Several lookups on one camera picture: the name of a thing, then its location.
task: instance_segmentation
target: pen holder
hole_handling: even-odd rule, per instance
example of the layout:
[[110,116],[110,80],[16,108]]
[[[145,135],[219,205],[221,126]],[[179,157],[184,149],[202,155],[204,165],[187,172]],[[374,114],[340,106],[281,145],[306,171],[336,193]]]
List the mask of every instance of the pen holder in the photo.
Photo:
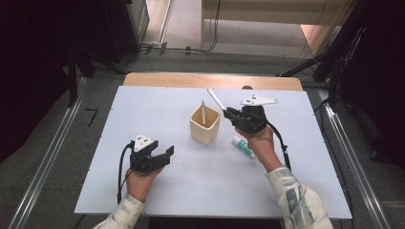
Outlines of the pen holder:
[[221,116],[210,107],[205,106],[205,126],[203,126],[203,107],[199,107],[190,116],[191,136],[204,145],[210,144],[220,129]]

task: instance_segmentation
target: person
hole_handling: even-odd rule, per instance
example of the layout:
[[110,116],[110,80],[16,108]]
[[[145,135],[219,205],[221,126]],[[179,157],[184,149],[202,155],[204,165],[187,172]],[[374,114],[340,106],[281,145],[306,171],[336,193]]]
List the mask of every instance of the person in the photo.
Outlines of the person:
[[[266,177],[283,211],[285,227],[332,228],[321,198],[309,187],[301,184],[275,154],[271,128],[267,126],[255,135],[239,129],[236,129],[236,132],[246,138],[248,148],[264,165]],[[127,194],[117,209],[95,228],[133,228],[143,211],[153,180],[161,170],[162,168],[145,175],[131,172],[129,169]]]

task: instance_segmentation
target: sleeve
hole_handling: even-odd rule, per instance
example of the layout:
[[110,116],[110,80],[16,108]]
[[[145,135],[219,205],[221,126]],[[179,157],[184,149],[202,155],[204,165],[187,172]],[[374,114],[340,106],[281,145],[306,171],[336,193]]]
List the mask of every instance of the sleeve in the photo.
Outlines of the sleeve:
[[142,213],[144,207],[144,203],[125,194],[124,199],[119,203],[116,210],[94,228],[132,229],[134,228],[135,223],[137,223],[138,217]]
[[309,187],[301,185],[286,166],[266,175],[283,211],[287,229],[333,228],[321,198]]

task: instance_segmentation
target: person's left hand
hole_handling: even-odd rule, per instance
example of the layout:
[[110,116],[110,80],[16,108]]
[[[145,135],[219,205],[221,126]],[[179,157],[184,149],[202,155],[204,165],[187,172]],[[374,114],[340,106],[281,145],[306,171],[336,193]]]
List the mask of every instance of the person's left hand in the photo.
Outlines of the person's left hand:
[[160,168],[149,174],[140,174],[128,169],[126,172],[127,193],[141,202],[145,202],[155,177],[163,170]]

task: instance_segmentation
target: white board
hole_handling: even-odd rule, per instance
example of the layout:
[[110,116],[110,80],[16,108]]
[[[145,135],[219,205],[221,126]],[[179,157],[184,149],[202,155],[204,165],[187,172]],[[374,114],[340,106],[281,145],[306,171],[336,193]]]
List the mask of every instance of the white board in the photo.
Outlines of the white board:
[[[323,200],[332,219],[351,213],[305,92],[214,89],[226,107],[241,109],[252,94],[276,98],[265,105],[267,119],[288,145],[292,173]],[[281,210],[257,159],[231,140],[237,133],[221,117],[214,141],[202,145],[190,135],[189,116],[204,100],[220,111],[206,89],[119,87],[84,182],[75,212],[111,213],[117,206],[117,173],[122,149],[136,134],[159,141],[153,155],[175,146],[170,165],[155,179],[145,214],[167,217],[280,218]],[[278,138],[275,149],[284,161]],[[124,160],[123,173],[129,167]]]

